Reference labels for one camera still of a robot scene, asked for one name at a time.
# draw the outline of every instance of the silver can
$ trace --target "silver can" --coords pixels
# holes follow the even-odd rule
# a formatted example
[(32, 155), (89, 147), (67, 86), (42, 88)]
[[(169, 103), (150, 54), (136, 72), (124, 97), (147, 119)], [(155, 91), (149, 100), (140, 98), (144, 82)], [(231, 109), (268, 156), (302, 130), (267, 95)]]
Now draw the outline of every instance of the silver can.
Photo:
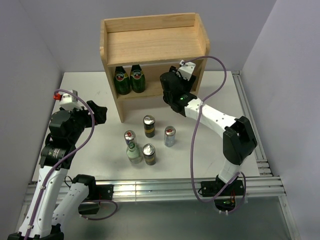
[(124, 140), (127, 145), (129, 145), (129, 143), (134, 143), (137, 145), (136, 134), (132, 130), (128, 130), (124, 133)]
[(143, 149), (143, 156), (145, 163), (148, 165), (156, 164), (156, 148), (151, 143), (144, 145)]
[(176, 129), (173, 126), (167, 126), (164, 130), (164, 145), (172, 147), (175, 144)]

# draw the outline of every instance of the dark can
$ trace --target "dark can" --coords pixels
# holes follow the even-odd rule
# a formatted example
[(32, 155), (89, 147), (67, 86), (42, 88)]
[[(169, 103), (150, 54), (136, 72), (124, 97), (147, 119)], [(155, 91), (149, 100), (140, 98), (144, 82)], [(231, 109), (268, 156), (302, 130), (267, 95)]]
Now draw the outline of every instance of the dark can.
[(151, 143), (144, 145), (143, 149), (143, 156), (145, 163), (148, 165), (156, 164), (156, 148)]
[(144, 134), (147, 138), (153, 138), (156, 133), (155, 127), (155, 118), (151, 115), (146, 115), (143, 118), (143, 127), (144, 127)]
[(167, 126), (164, 130), (164, 145), (172, 147), (175, 144), (176, 129), (173, 126)]
[(129, 145), (129, 143), (134, 143), (137, 145), (136, 134), (132, 130), (128, 130), (124, 133), (124, 140), (127, 145)]
[(122, 66), (117, 66), (114, 73), (114, 87), (118, 94), (126, 95), (130, 93), (130, 79)]
[(146, 78), (139, 64), (131, 68), (130, 83), (136, 93), (142, 93), (146, 89)]

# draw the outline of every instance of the can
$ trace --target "can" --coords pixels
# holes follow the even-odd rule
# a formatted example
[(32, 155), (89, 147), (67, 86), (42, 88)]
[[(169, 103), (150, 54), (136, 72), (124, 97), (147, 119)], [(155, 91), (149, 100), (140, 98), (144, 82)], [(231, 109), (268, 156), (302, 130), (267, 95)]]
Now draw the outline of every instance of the can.
[(128, 130), (124, 133), (124, 140), (127, 145), (129, 145), (129, 143), (134, 143), (137, 145), (136, 134), (132, 130)]
[(156, 148), (151, 143), (144, 145), (143, 149), (143, 156), (145, 163), (148, 165), (156, 164)]
[(176, 129), (173, 126), (167, 126), (164, 130), (164, 145), (172, 147), (175, 144)]
[(155, 127), (155, 118), (151, 115), (146, 115), (143, 118), (143, 127), (144, 127), (144, 134), (147, 138), (153, 138), (156, 133)]

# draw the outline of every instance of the green glass bottle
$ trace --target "green glass bottle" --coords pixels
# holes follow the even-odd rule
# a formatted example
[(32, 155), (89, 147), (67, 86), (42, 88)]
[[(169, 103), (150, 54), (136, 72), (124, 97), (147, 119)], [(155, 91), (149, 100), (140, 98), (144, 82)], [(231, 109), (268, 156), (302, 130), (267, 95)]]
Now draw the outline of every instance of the green glass bottle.
[(139, 64), (131, 68), (130, 83), (136, 93), (142, 93), (146, 89), (146, 78)]
[(130, 93), (130, 79), (122, 66), (117, 66), (114, 73), (114, 86), (118, 94), (126, 95)]

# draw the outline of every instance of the bottle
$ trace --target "bottle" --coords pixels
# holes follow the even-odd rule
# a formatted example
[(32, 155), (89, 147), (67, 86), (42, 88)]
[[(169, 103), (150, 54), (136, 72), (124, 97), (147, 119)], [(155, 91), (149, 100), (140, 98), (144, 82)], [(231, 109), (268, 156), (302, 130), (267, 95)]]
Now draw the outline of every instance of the bottle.
[(136, 93), (142, 93), (146, 89), (146, 78), (139, 64), (131, 68), (130, 83)]
[(128, 147), (126, 148), (126, 154), (130, 162), (132, 162), (133, 164), (138, 164), (142, 160), (140, 149), (133, 142), (130, 142)]
[(122, 66), (117, 66), (114, 73), (114, 87), (118, 94), (130, 93), (130, 79)]

